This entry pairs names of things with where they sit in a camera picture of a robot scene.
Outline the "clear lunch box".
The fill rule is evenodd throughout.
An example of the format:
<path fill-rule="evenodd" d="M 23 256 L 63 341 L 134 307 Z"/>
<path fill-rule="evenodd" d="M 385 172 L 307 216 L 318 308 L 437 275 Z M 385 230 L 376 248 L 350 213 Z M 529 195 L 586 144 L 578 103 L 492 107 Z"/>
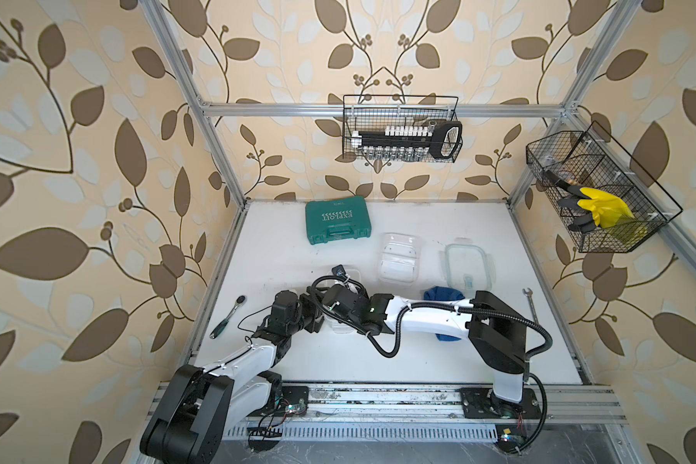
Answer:
<path fill-rule="evenodd" d="M 378 278 L 394 284 L 414 283 L 420 273 L 425 242 L 413 235 L 385 233 L 378 261 Z"/>
<path fill-rule="evenodd" d="M 357 268 L 344 265 L 344 270 L 348 278 L 351 278 L 351 280 L 360 281 L 362 279 L 361 272 Z M 339 336 L 345 336 L 346 334 L 355 333 L 354 329 L 352 329 L 346 324 L 340 323 L 332 317 L 326 316 L 325 322 L 328 325 L 328 327 Z"/>

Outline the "blue cleaning cloth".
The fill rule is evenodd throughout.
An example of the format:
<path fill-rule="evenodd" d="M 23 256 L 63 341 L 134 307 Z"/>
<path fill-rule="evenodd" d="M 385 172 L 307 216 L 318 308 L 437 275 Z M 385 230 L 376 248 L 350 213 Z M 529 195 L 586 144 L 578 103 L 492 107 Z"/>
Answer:
<path fill-rule="evenodd" d="M 425 301 L 449 302 L 463 300 L 464 298 L 464 294 L 459 290 L 443 286 L 434 286 L 423 293 L 423 299 Z M 439 341 L 444 342 L 454 342 L 459 340 L 459 338 L 456 336 L 447 336 L 446 334 L 435 334 L 435 336 Z"/>

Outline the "clear lunch box lid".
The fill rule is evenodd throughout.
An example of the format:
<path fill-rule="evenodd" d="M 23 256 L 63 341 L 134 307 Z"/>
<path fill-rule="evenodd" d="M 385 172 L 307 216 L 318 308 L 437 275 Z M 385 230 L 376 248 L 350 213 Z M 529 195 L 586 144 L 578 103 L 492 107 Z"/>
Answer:
<path fill-rule="evenodd" d="M 494 285 L 494 260 L 482 247 L 465 242 L 446 245 L 444 264 L 447 286 L 466 296 L 489 291 Z"/>

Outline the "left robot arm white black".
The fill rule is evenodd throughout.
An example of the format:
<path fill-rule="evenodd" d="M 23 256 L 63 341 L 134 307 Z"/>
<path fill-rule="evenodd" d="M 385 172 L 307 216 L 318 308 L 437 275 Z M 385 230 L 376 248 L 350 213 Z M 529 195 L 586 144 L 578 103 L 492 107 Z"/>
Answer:
<path fill-rule="evenodd" d="M 245 345 L 206 365 L 179 367 L 142 434 L 139 452 L 162 463 L 210 463 L 224 433 L 249 414 L 276 410 L 281 376 L 272 371 L 301 331 L 317 333 L 324 317 L 307 294 L 276 294 Z"/>

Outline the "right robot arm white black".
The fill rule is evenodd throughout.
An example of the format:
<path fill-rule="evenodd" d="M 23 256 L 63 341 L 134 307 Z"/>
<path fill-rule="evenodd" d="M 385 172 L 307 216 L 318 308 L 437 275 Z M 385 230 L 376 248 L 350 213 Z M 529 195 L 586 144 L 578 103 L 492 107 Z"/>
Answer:
<path fill-rule="evenodd" d="M 455 301 L 409 300 L 368 295 L 352 280 L 331 287 L 313 284 L 309 297 L 328 317 L 367 338 L 379 354 L 396 357 L 406 332 L 466 336 L 493 371 L 492 394 L 520 404 L 530 361 L 548 351 L 553 338 L 539 322 L 519 314 L 489 291 Z"/>

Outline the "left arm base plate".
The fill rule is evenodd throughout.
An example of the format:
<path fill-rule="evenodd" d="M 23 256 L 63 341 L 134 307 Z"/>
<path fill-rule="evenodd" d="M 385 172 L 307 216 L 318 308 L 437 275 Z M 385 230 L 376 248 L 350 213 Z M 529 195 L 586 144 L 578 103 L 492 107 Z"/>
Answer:
<path fill-rule="evenodd" d="M 268 415 L 303 416 L 309 409 L 309 387 L 286 385 L 276 388 L 266 404 L 250 413 L 251 417 L 263 418 Z"/>

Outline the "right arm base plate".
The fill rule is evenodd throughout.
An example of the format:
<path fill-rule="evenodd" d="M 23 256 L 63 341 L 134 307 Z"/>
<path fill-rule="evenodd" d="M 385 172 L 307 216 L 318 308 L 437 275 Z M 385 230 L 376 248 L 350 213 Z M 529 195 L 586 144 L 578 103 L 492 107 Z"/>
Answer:
<path fill-rule="evenodd" d="M 520 402 L 495 396 L 491 388 L 461 388 L 458 390 L 463 415 L 470 420 L 538 420 L 541 404 L 531 388 L 523 390 Z"/>

